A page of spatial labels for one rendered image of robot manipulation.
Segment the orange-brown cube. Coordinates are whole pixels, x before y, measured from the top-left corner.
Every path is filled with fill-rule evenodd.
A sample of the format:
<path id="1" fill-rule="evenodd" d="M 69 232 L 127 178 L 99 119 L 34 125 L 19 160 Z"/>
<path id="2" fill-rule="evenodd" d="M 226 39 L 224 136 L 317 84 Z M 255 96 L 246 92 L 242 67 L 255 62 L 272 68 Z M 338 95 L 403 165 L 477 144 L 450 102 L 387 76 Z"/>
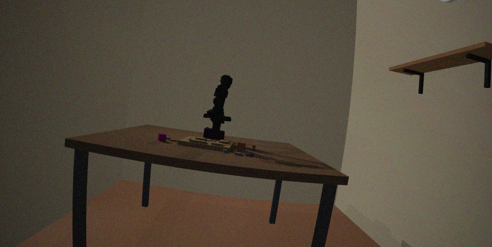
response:
<path id="1" fill-rule="evenodd" d="M 245 151 L 245 147 L 246 147 L 245 142 L 238 142 L 237 151 Z"/>

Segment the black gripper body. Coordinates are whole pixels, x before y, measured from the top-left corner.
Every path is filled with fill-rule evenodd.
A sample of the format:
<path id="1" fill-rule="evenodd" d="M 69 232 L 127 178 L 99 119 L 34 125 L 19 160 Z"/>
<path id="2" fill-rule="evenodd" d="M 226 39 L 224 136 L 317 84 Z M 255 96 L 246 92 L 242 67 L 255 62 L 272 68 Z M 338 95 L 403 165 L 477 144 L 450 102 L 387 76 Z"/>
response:
<path id="1" fill-rule="evenodd" d="M 231 122 L 231 117 L 223 117 L 222 113 L 223 113 L 223 107 L 218 107 L 219 109 L 219 115 L 215 115 L 213 117 L 208 117 L 207 113 L 205 113 L 203 115 L 204 118 L 210 118 L 212 120 L 219 120 L 219 121 L 229 121 Z"/>

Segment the tan puzzle board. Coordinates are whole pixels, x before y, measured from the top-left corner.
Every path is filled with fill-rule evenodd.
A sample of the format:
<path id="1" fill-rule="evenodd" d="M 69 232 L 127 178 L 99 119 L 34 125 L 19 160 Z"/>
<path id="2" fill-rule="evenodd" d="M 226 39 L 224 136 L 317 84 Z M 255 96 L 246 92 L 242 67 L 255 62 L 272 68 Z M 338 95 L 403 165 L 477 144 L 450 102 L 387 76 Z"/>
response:
<path id="1" fill-rule="evenodd" d="M 211 150 L 219 150 L 223 151 L 228 150 L 228 152 L 231 150 L 233 142 L 229 142 L 229 140 L 215 140 L 214 139 L 207 139 L 207 138 L 200 138 L 200 137 L 186 137 L 183 139 L 178 140 L 178 145 L 186 145 L 186 146 L 192 146 L 192 147 L 199 147 L 199 148 L 206 148 L 206 149 L 211 149 Z"/>

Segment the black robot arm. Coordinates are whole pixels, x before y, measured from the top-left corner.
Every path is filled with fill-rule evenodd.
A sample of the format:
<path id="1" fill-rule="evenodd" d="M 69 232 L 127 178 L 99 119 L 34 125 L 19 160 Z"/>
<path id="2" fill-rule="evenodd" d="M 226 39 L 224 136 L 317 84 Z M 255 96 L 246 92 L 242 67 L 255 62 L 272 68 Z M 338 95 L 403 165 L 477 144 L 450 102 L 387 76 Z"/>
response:
<path id="1" fill-rule="evenodd" d="M 217 106 L 217 108 L 215 109 L 213 107 L 212 110 L 208 110 L 207 111 L 208 117 L 213 117 L 215 115 L 219 115 L 218 107 L 224 106 L 225 99 L 228 96 L 228 89 L 231 86 L 232 81 L 233 81 L 233 79 L 231 77 L 229 77 L 228 75 L 223 75 L 220 78 L 221 83 L 220 83 L 220 85 L 218 85 L 218 87 L 216 88 L 216 91 L 214 92 L 214 96 L 216 96 L 216 98 L 214 98 L 214 101 L 213 101 L 214 106 Z"/>

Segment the magenta cube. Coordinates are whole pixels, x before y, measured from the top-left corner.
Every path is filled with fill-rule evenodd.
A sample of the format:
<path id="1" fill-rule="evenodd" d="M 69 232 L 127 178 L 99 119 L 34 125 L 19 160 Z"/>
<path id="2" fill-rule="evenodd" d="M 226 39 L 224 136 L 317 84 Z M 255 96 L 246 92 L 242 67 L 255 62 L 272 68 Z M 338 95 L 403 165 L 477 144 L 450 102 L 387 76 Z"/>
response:
<path id="1" fill-rule="evenodd" d="M 161 142 L 166 142 L 166 135 L 165 134 L 158 134 L 158 140 Z"/>

